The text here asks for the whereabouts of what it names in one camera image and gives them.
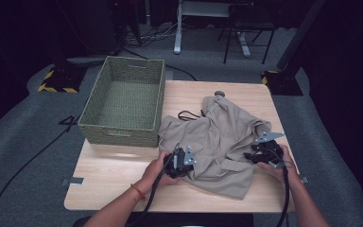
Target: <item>garment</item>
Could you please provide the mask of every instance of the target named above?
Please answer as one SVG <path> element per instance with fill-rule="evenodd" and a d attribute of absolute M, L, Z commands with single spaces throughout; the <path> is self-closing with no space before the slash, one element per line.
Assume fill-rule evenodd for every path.
<path fill-rule="evenodd" d="M 271 124 L 239 108 L 223 96 L 203 99 L 204 117 L 184 121 L 163 119 L 159 150 L 190 146 L 197 163 L 183 179 L 197 187 L 228 197 L 243 199 L 249 189 L 253 165 L 243 152 Z"/>

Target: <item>person's left arm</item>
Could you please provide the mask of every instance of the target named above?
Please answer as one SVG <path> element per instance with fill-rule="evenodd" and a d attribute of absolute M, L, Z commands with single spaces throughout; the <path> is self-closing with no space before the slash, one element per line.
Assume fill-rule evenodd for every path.
<path fill-rule="evenodd" d="M 152 189 L 152 185 L 164 166 L 164 157 L 168 152 L 161 152 L 158 159 L 152 161 L 146 168 L 143 177 L 134 185 L 146 195 Z M 159 183 L 160 186 L 175 184 L 179 179 L 172 179 L 166 174 L 163 175 Z M 124 227 L 135 205 L 141 199 L 140 193 L 133 187 L 127 189 L 122 195 L 111 201 L 102 209 L 97 211 L 84 225 L 91 226 L 121 226 Z"/>

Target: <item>green woven basket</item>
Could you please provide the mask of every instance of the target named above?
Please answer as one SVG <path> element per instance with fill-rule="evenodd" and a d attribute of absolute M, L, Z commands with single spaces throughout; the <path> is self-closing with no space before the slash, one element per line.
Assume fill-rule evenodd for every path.
<path fill-rule="evenodd" d="M 164 61 L 107 57 L 78 125 L 92 144 L 158 147 Z"/>

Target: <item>wooden table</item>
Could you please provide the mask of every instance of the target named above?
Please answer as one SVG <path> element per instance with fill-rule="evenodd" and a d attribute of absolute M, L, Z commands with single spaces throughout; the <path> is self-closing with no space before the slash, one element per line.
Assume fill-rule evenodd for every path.
<path fill-rule="evenodd" d="M 223 91 L 231 102 L 249 113 L 270 121 L 272 131 L 284 131 L 269 90 L 262 84 L 222 82 L 166 82 L 163 117 L 180 111 L 199 114 L 205 96 Z M 288 146 L 286 137 L 276 140 Z M 83 184 L 71 184 L 64 201 L 69 210 L 98 210 L 137 182 L 150 161 L 158 157 L 157 148 L 93 145 L 85 140 L 74 177 Z M 180 181 L 158 189 L 151 204 L 152 212 L 232 212 L 280 213 L 285 202 L 284 186 L 258 167 L 254 170 L 244 200 L 219 196 Z M 141 201 L 135 211 L 142 211 Z M 292 200 L 289 210 L 294 211 Z"/>

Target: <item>chair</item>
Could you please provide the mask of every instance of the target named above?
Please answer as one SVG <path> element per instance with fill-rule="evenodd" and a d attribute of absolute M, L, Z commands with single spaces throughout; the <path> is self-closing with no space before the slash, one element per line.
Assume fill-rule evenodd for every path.
<path fill-rule="evenodd" d="M 232 36 L 232 32 L 256 32 L 257 35 L 253 38 L 251 43 L 254 43 L 256 39 L 261 35 L 263 31 L 270 31 L 268 44 L 250 44 L 250 46 L 266 46 L 264 58 L 262 63 L 265 63 L 267 54 L 269 51 L 270 43 L 272 42 L 273 34 L 276 26 L 272 22 L 272 17 L 268 12 L 268 9 L 261 2 L 244 2 L 236 1 L 233 5 L 229 6 L 229 34 L 228 42 L 226 44 L 225 57 L 223 63 L 226 63 L 228 57 L 229 44 Z M 223 27 L 219 37 L 220 40 L 225 27 Z"/>

